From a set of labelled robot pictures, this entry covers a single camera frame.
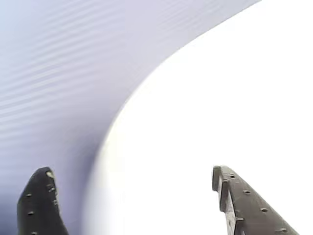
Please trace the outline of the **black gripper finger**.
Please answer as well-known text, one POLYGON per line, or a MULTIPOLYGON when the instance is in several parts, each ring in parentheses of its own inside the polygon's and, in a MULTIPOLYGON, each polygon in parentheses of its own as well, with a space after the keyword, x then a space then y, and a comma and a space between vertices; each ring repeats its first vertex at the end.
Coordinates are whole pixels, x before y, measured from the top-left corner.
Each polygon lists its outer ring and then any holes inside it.
POLYGON ((60 215, 57 187, 50 167, 37 169, 17 202, 20 235, 67 235, 60 215))
POLYGON ((297 235, 243 178, 227 166, 215 166, 212 190, 219 195, 229 235, 297 235))

